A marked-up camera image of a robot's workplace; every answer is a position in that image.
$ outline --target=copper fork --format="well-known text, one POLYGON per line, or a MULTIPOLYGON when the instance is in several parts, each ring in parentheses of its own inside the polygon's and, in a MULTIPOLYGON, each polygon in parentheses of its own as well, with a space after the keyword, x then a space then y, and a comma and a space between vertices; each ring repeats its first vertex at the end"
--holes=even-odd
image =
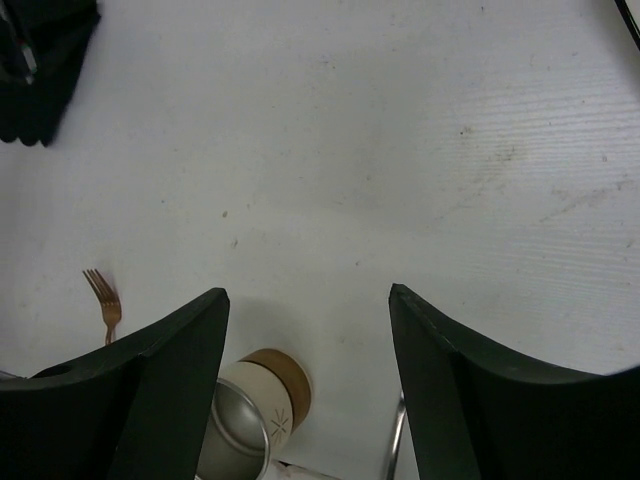
POLYGON ((118 294, 109 286, 100 272, 97 270, 83 270, 84 277, 98 297, 102 309, 102 320, 107 325, 107 335, 104 344, 109 345, 113 341, 113 332, 116 325, 122 319, 122 306, 118 294))

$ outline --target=white tabletop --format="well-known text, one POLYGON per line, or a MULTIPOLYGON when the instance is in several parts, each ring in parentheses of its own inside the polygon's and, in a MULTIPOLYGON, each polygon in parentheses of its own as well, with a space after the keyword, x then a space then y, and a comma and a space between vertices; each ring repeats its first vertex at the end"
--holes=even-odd
POLYGON ((613 0, 108 0, 58 141, 0 146, 0 370, 101 345, 82 269, 120 337, 226 287, 224 361, 314 380, 282 458, 378 478, 392 282, 550 362, 640 361, 639 128, 613 0))
POLYGON ((624 0, 629 12, 634 21, 637 23, 640 21, 640 0, 624 0))

